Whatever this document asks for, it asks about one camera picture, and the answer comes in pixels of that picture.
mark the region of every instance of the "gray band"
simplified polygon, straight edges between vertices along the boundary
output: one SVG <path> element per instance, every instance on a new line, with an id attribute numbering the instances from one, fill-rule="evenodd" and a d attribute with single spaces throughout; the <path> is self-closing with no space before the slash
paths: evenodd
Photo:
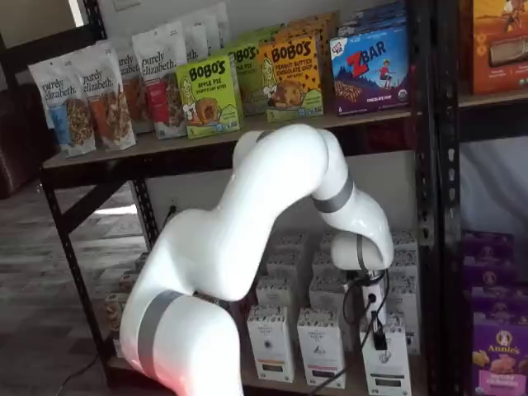
<path id="1" fill-rule="evenodd" d="M 138 358 L 143 372 L 150 378 L 157 378 L 156 370 L 154 369 L 154 337 L 156 336 L 156 330 L 168 306 L 180 296 L 182 294 L 177 291 L 163 291 L 150 302 L 143 319 L 141 319 L 138 334 Z"/>
<path id="2" fill-rule="evenodd" d="M 363 271 L 366 271 L 365 262 L 363 261 L 363 235 L 356 234 L 357 262 Z"/>
<path id="3" fill-rule="evenodd" d="M 317 200 L 312 197 L 313 205 L 315 206 L 315 209 L 321 213 L 337 212 L 348 202 L 353 191 L 354 181 L 352 180 L 350 173 L 348 173 L 345 185 L 335 196 L 327 200 Z"/>
<path id="4" fill-rule="evenodd" d="M 257 142 L 260 142 L 262 139 L 264 139 L 266 136 L 268 136 L 271 132 L 273 132 L 273 131 L 272 130 L 265 130 L 264 132 L 262 132 L 260 135 L 258 135 Z"/>

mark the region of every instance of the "granola bag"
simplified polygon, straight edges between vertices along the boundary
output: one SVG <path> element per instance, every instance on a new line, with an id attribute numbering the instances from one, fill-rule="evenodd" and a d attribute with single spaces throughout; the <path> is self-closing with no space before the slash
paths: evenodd
<path id="1" fill-rule="evenodd" d="M 110 41 L 102 41 L 72 56 L 106 150 L 124 150 L 135 144 L 117 54 Z"/>
<path id="2" fill-rule="evenodd" d="M 74 157 L 95 150 L 96 141 L 87 97 L 70 57 L 32 64 L 29 70 L 48 107 L 61 150 Z"/>
<path id="3" fill-rule="evenodd" d="M 132 129 L 136 134 L 152 132 L 154 124 L 149 114 L 147 90 L 139 71 L 138 60 L 132 48 L 132 39 L 113 38 L 111 43 L 114 45 L 117 60 L 119 61 Z"/>
<path id="4" fill-rule="evenodd" d="M 186 136 L 176 67 L 186 64 L 182 23 L 174 21 L 132 37 L 158 139 Z"/>
<path id="5" fill-rule="evenodd" d="M 189 26 L 184 24 L 183 35 L 185 36 L 188 62 L 207 58 L 209 50 L 207 48 L 207 30 L 204 24 L 196 23 Z"/>

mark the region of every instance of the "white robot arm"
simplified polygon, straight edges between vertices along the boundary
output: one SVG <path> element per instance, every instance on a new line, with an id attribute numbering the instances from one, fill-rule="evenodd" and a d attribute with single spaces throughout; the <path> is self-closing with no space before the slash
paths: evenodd
<path id="1" fill-rule="evenodd" d="M 276 218 L 311 195 L 331 226 L 343 270 L 384 270 L 393 245 L 383 210 L 354 187 L 341 147 L 326 130 L 291 125 L 248 132 L 233 175 L 211 211 L 185 210 L 159 235 L 123 314 L 126 360 L 178 396 L 243 395 L 238 330 L 200 291 L 238 301 L 249 291 Z"/>

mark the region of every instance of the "wooden shelf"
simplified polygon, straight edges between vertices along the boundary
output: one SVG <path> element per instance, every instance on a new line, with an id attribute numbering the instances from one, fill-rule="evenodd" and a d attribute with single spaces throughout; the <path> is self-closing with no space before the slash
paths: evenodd
<path id="1" fill-rule="evenodd" d="M 467 84 L 460 84 L 459 108 L 461 109 L 464 109 L 466 107 L 497 105 L 510 101 L 523 100 L 528 100 L 528 88 L 520 89 L 518 91 L 474 95 L 469 90 L 469 86 Z"/>
<path id="2" fill-rule="evenodd" d="M 348 356 L 349 371 L 346 373 L 346 388 L 321 389 L 318 394 L 325 396 L 368 396 L 366 388 L 365 372 L 363 369 L 363 362 L 361 356 Z M 412 395 L 413 396 L 427 396 L 426 371 L 425 362 L 419 356 L 410 356 L 409 364 L 411 367 L 411 381 L 412 381 Z M 112 358 L 108 365 L 111 368 L 120 370 L 134 370 L 125 359 Z M 304 377 L 304 367 L 302 360 L 299 358 L 295 365 L 295 379 L 292 383 L 269 381 L 259 379 L 255 369 L 255 362 L 251 353 L 242 355 L 241 374 L 244 386 L 252 388 L 274 389 L 284 392 L 293 392 L 298 394 L 309 394 L 314 388 L 306 383 Z"/>
<path id="3" fill-rule="evenodd" d="M 68 167 L 72 165 L 81 165 L 95 162 L 108 162 L 123 158 L 132 158 L 136 156 L 149 156 L 156 153 L 172 152 L 185 149 L 195 149 L 199 147 L 210 146 L 214 144 L 223 144 L 236 142 L 240 136 L 249 130 L 275 130 L 281 126 L 303 123 L 312 125 L 315 128 L 331 129 L 348 125 L 368 124 L 371 122 L 381 122 L 385 120 L 394 120 L 406 118 L 411 115 L 407 108 L 398 108 L 387 111 L 377 111 L 375 113 L 349 115 L 339 117 L 335 114 L 321 115 L 320 117 L 305 118 L 302 120 L 292 120 L 288 122 L 269 123 L 265 115 L 256 115 L 246 117 L 243 122 L 243 128 L 238 132 L 230 134 L 219 134 L 202 139 L 188 139 L 187 137 L 179 139 L 158 140 L 154 133 L 143 134 L 138 137 L 138 143 L 123 151 L 105 152 L 97 150 L 79 157 L 66 158 L 62 153 L 54 156 L 43 164 L 45 170 L 52 170 L 57 167 Z"/>

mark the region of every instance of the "purple box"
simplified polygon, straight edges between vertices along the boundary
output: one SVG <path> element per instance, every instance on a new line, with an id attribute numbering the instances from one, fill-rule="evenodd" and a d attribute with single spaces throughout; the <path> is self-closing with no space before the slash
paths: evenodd
<path id="1" fill-rule="evenodd" d="M 517 269 L 510 262 L 475 262 L 464 259 L 464 283 L 471 286 L 510 286 L 517 283 Z"/>
<path id="2" fill-rule="evenodd" d="M 528 316 L 474 314 L 473 395 L 522 396 L 528 375 Z"/>
<path id="3" fill-rule="evenodd" d="M 513 235 L 510 233 L 465 230 L 462 232 L 461 248 L 464 257 L 474 257 L 478 261 L 513 262 Z"/>
<path id="4" fill-rule="evenodd" d="M 474 312 L 521 314 L 528 310 L 528 290 L 503 286 L 473 287 L 471 308 Z"/>

